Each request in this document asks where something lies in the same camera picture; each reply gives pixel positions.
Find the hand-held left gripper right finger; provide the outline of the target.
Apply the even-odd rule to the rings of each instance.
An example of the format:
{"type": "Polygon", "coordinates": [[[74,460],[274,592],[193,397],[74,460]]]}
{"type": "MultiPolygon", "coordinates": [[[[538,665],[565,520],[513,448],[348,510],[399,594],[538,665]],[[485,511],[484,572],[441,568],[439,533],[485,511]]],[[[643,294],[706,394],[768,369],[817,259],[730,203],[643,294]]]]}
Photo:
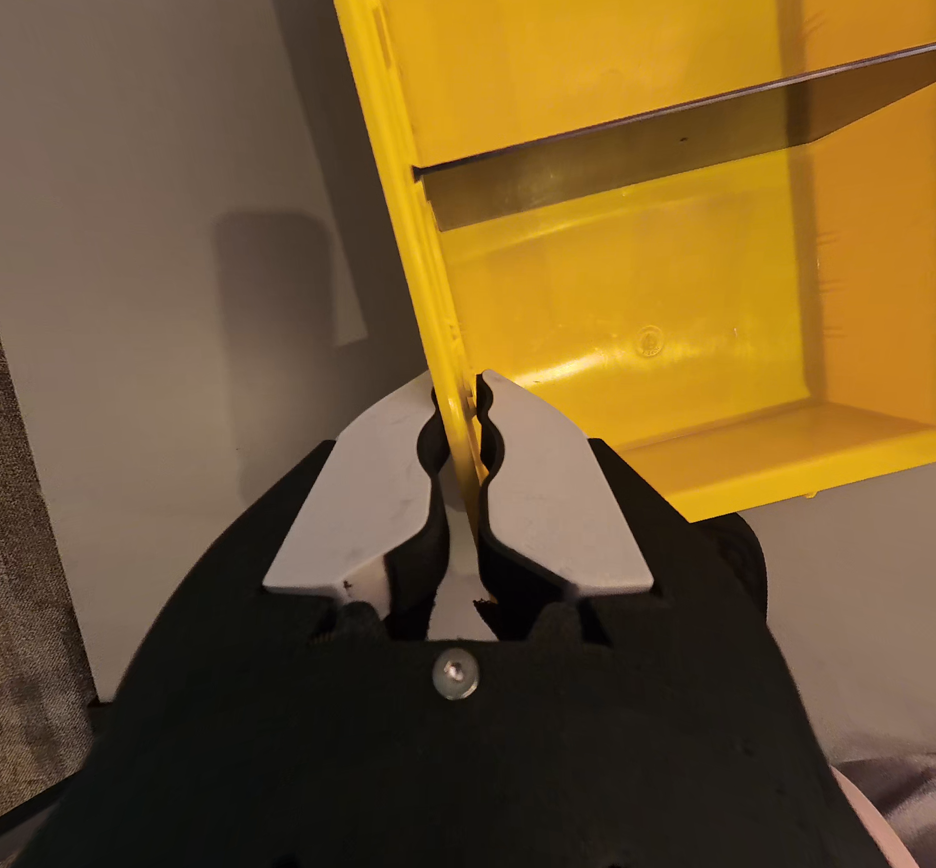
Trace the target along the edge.
{"type": "Polygon", "coordinates": [[[649,593],[647,561],[579,426],[494,370],[478,376],[477,416],[493,453],[478,527],[489,553],[564,600],[649,593]]]}

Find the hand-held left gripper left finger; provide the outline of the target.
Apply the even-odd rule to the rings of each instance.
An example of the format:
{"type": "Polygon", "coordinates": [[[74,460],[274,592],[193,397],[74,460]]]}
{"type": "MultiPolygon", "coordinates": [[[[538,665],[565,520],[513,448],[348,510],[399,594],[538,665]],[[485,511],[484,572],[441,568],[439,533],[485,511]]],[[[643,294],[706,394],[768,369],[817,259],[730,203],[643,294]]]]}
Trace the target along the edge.
{"type": "Polygon", "coordinates": [[[270,593],[370,605],[395,640],[426,640],[449,569],[440,474],[449,443],[430,374],[338,435],[264,579],[270,593]]]}

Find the yellow plastic bin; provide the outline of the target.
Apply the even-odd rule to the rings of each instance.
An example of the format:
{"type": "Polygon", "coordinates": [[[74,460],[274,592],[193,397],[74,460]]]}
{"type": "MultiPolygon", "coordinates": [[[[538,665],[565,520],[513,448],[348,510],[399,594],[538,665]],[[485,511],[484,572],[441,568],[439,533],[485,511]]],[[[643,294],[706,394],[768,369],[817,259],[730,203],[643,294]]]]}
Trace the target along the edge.
{"type": "Polygon", "coordinates": [[[934,44],[934,0],[332,1],[464,487],[486,369],[690,520],[934,463],[934,84],[456,230],[413,175],[934,44]]]}

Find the dark bin divider plate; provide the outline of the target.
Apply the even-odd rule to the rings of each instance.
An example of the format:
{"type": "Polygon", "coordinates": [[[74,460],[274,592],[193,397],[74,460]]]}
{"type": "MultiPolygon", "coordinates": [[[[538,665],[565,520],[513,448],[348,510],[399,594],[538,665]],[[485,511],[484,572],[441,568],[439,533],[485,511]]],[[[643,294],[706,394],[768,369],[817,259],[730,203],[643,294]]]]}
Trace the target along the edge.
{"type": "Polygon", "coordinates": [[[810,144],[934,81],[930,43],[413,167],[413,175],[439,230],[456,230],[810,144]]]}

